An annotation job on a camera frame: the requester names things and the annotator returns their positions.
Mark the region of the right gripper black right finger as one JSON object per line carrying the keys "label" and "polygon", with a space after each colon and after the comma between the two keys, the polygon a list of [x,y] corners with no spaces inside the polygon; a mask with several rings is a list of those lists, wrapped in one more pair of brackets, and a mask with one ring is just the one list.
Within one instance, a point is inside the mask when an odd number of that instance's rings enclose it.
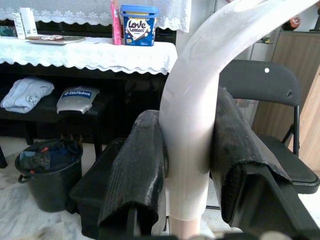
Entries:
{"label": "right gripper black right finger", "polygon": [[279,179],[291,183],[275,154],[253,132],[235,99],[218,88],[211,149],[211,179],[219,201],[222,219],[230,223],[236,207],[242,166],[267,167]]}

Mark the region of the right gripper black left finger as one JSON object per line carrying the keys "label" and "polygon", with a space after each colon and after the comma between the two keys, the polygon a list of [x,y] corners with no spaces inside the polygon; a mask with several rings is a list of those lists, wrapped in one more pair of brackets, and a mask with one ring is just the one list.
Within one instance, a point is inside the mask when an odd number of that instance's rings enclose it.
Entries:
{"label": "right gripper black left finger", "polygon": [[98,217],[100,235],[161,235],[168,152],[159,111],[145,110],[113,161]]}

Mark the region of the beige long handled dustpan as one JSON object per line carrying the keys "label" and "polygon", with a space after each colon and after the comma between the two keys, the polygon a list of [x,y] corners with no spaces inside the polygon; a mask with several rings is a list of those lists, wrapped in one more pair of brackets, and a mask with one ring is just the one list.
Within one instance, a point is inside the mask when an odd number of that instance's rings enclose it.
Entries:
{"label": "beige long handled dustpan", "polygon": [[210,142],[220,72],[241,52],[317,0],[233,0],[196,30],[163,89],[159,125],[168,151],[169,232],[200,233],[210,171]]}

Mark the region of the black piano bench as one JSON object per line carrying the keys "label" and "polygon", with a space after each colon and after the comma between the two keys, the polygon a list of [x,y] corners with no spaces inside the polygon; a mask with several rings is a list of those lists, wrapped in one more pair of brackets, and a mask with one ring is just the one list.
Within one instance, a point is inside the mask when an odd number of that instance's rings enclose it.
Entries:
{"label": "black piano bench", "polygon": [[24,138],[31,146],[37,136],[36,123],[61,124],[60,131],[66,131],[76,121],[86,121],[86,124],[77,132],[90,131],[94,144],[95,156],[98,157],[102,149],[101,122],[103,117],[109,114],[113,103],[113,94],[99,93],[93,100],[92,107],[82,114],[79,111],[67,110],[57,113],[57,103],[61,91],[54,90],[50,95],[41,98],[39,103],[28,113],[7,111],[0,107],[0,120],[20,121],[24,123]]}

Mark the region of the black piano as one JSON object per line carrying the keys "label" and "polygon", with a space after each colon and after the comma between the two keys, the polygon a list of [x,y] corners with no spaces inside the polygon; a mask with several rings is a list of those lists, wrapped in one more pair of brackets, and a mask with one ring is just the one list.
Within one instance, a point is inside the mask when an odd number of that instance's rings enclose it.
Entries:
{"label": "black piano", "polygon": [[[108,38],[112,40],[112,26],[90,25],[90,24],[67,24],[67,23],[44,23],[38,21],[38,36],[60,35],[90,38]],[[173,43],[176,37],[172,30],[155,29],[155,42]],[[33,66],[30,63],[20,65],[18,63],[0,63],[0,103],[9,92],[14,82],[26,77],[38,77],[51,82],[54,90],[61,92],[67,88],[87,86],[97,88],[100,94],[113,94],[113,102],[108,115],[101,120],[101,138],[103,144],[109,143],[117,137],[126,137],[140,113],[145,110],[158,110],[160,107],[161,95],[169,73],[151,74],[147,73],[125,73],[123,71],[113,72],[111,70],[100,71],[76,67],[67,68],[64,66]],[[19,132],[25,138],[24,123],[16,120],[0,119],[0,134],[3,121],[9,121],[13,131]],[[86,121],[75,122],[75,125],[67,127],[66,131],[61,130],[61,124],[42,123],[35,124],[35,138],[49,139],[71,139],[90,140],[93,143],[90,131],[81,130]]]}

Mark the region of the silver BitRobot cover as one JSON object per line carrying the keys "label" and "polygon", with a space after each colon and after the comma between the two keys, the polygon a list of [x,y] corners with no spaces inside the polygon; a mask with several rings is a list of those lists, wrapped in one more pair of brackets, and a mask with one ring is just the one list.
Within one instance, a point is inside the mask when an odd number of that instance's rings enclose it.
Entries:
{"label": "silver BitRobot cover", "polygon": [[93,106],[93,101],[99,93],[98,88],[89,86],[66,88],[56,104],[56,113],[76,111],[85,114]]}

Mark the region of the low light wood cabinet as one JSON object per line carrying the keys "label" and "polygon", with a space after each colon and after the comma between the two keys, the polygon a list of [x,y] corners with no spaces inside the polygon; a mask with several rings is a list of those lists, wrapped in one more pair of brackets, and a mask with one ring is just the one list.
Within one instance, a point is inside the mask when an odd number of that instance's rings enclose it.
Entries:
{"label": "low light wood cabinet", "polygon": [[[320,32],[281,32],[272,62],[290,69],[299,82],[299,157],[320,176]],[[282,140],[293,117],[291,106],[260,102],[252,127],[257,134]]]}

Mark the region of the red ornament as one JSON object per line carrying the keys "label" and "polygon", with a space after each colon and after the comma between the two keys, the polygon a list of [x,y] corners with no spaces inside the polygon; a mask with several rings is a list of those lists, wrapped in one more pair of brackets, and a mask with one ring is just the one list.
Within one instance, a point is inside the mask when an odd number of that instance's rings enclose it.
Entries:
{"label": "red ornament", "polygon": [[297,29],[301,24],[301,17],[299,15],[296,15],[292,17],[288,22],[287,30],[288,31],[294,31]]}

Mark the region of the white lace tablecloth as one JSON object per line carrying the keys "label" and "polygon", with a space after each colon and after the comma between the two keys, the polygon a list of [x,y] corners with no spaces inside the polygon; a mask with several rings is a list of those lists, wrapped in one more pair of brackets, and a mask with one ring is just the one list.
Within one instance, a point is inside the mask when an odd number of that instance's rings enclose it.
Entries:
{"label": "white lace tablecloth", "polygon": [[37,44],[16,37],[0,37],[0,64],[55,66],[88,70],[151,73],[171,72],[178,54],[169,42],[153,46],[113,45],[112,39],[86,37],[65,45]]}

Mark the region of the blue Love Letters tub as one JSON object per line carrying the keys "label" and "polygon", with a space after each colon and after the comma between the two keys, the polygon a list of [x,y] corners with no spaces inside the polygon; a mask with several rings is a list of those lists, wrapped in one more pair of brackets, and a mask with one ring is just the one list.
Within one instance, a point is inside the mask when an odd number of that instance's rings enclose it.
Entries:
{"label": "blue Love Letters tub", "polygon": [[159,9],[155,6],[122,4],[123,36],[126,46],[152,47]]}

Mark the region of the pink bottle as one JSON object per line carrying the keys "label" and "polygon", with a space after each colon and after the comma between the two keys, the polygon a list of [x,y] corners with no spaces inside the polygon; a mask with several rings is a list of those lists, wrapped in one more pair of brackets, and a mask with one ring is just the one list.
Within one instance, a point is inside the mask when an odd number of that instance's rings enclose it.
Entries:
{"label": "pink bottle", "polygon": [[118,0],[110,0],[110,11],[112,19],[112,42],[116,46],[123,45],[123,26]]}

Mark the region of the colourful picture book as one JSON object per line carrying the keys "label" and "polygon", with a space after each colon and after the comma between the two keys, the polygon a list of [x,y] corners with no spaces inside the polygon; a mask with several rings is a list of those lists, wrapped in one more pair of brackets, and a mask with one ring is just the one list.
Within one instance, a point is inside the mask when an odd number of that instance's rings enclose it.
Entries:
{"label": "colourful picture book", "polygon": [[66,45],[82,42],[86,38],[83,36],[43,35],[30,36],[26,39],[33,44]]}

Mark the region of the white lace piano cover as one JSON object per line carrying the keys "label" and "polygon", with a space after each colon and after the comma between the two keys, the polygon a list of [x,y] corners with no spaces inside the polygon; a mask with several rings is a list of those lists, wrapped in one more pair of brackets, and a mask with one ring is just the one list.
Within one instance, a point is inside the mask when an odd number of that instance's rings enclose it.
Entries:
{"label": "white lace piano cover", "polygon": [[[156,7],[156,26],[189,32],[192,0],[118,0],[118,5]],[[31,8],[36,22],[90,24],[112,23],[111,0],[0,0],[0,20],[12,20],[20,8]]]}

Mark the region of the white upright box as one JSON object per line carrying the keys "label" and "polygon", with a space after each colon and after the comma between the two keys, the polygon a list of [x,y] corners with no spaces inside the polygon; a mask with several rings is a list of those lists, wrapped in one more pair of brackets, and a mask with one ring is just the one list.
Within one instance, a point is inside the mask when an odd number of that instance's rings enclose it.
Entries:
{"label": "white upright box", "polygon": [[25,40],[26,34],[25,34],[21,14],[19,12],[13,12],[12,18],[14,21],[14,26],[15,26],[15,30],[16,30],[16,34],[17,34],[18,39]]}
{"label": "white upright box", "polygon": [[37,37],[38,31],[36,27],[36,21],[33,10],[30,7],[20,7],[19,11],[22,19],[25,36],[27,38]]}

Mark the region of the black handled bucket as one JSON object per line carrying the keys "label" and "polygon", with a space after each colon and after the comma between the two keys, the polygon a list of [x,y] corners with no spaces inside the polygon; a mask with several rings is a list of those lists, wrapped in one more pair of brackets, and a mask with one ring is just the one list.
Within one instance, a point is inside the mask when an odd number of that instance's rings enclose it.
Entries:
{"label": "black handled bucket", "polygon": [[18,182],[26,185],[40,210],[48,213],[64,210],[71,214],[76,212],[76,204],[69,193],[82,177],[82,158],[80,162],[52,173],[19,173]]}

